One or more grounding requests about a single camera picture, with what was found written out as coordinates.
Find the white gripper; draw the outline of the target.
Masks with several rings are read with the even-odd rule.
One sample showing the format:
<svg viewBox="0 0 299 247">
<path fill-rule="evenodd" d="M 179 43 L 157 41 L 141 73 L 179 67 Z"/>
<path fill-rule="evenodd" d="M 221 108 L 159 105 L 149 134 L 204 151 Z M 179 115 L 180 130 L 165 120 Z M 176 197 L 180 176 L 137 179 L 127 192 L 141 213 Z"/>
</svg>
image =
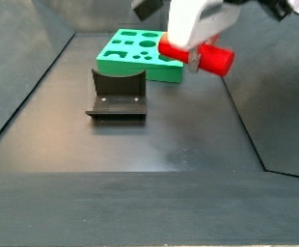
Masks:
<svg viewBox="0 0 299 247">
<path fill-rule="evenodd" d="M 240 15 L 241 6 L 224 0 L 171 0 L 168 9 L 168 42 L 189 50 L 188 70 L 199 70 L 201 54 L 193 48 L 229 28 Z"/>
</svg>

